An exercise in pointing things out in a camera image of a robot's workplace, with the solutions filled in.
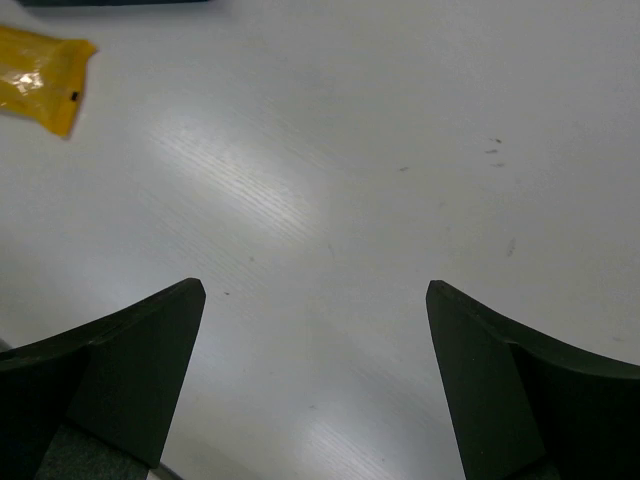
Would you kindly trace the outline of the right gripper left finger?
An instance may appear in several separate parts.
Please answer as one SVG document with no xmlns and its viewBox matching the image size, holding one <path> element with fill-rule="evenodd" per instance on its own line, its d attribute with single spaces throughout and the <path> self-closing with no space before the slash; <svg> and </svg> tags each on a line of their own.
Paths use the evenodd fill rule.
<svg viewBox="0 0 640 480">
<path fill-rule="evenodd" d="M 123 310 L 1 348 L 4 479 L 145 479 L 160 460 L 206 293 L 187 278 Z"/>
</svg>

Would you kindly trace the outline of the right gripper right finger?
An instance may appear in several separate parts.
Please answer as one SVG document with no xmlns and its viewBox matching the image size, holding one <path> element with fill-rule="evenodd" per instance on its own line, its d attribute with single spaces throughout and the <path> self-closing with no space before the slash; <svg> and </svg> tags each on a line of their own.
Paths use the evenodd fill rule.
<svg viewBox="0 0 640 480">
<path fill-rule="evenodd" d="M 442 280 L 432 342 L 468 479 L 636 479 L 639 368 L 505 317 Z"/>
</svg>

